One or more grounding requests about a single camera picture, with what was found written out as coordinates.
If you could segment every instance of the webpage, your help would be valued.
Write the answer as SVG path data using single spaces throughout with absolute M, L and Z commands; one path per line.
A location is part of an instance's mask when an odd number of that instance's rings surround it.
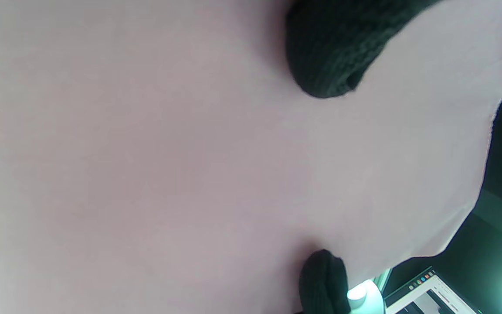
M 429 270 L 402 287 L 387 314 L 476 314 L 434 271 Z

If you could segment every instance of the black knit fabric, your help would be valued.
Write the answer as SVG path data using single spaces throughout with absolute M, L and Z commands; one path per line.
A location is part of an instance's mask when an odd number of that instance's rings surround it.
M 341 259 L 327 250 L 313 253 L 299 276 L 304 314 L 348 314 L 348 278 Z
M 354 90 L 390 38 L 438 1 L 298 0 L 286 16 L 285 42 L 295 81 L 317 98 Z

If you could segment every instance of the laptop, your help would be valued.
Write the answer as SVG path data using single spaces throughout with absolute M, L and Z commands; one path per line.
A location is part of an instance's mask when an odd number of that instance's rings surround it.
M 385 298 L 387 314 L 482 314 L 430 267 Z

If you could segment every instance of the black knitted sleeve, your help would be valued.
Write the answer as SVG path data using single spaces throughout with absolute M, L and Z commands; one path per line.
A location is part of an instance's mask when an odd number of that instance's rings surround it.
M 286 57 L 317 98 L 354 90 L 385 44 L 438 0 L 298 0 L 286 16 Z

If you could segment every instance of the screen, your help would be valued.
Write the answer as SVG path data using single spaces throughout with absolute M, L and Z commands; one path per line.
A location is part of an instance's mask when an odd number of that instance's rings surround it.
M 477 314 L 428 269 L 385 298 L 387 314 Z

